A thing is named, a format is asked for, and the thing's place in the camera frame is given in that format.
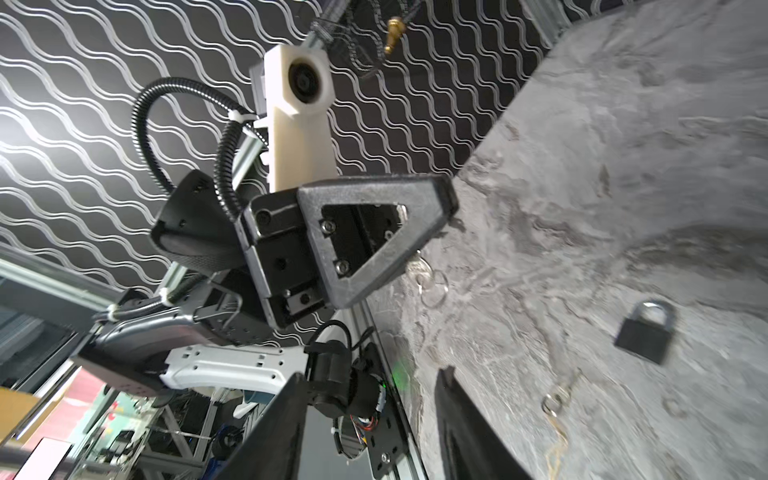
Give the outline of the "black padlock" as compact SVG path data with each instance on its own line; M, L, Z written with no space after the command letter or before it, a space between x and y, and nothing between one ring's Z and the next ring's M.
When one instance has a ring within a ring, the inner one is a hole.
M664 300L637 303L626 317L613 345L643 360L662 365L675 333L675 307Z

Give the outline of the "brass object in basket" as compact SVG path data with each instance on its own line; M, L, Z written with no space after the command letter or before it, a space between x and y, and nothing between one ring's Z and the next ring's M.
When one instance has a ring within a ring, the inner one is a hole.
M406 23L401 17L392 17L387 22L386 43L384 54L391 55L406 31Z

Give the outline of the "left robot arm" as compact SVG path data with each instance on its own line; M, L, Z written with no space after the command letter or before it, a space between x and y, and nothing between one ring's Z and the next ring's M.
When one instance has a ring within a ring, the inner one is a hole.
M444 176L342 177L256 197L228 218L212 179L189 174L151 237L192 276L153 298L126 292L96 314L73 361L142 397L200 386L275 395L294 367L253 346L364 300L458 208Z

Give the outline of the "silver key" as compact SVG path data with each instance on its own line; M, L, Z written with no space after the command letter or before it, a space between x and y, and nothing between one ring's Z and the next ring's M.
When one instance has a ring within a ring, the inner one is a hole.
M450 290L447 276L434 269L420 251L408 260L405 273L425 308L436 309L445 303Z
M582 370L577 368L571 375L565 377L561 382L554 385L542 397L540 402L542 412L551 418L560 416L564 409L571 403L573 390L581 376Z

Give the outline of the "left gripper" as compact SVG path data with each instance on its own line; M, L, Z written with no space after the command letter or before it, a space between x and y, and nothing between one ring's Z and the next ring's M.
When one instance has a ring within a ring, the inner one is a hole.
M253 198L236 230L266 321L283 330L402 274L458 208L443 175L341 177Z

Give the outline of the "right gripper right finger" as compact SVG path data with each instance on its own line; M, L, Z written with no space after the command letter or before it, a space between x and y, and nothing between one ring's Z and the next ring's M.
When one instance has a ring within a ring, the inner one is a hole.
M447 479L529 479L447 367L437 374L436 420Z

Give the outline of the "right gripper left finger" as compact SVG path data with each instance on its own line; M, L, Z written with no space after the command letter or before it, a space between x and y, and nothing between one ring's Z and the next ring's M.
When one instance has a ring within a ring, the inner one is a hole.
M308 390L293 374L215 479L297 479Z

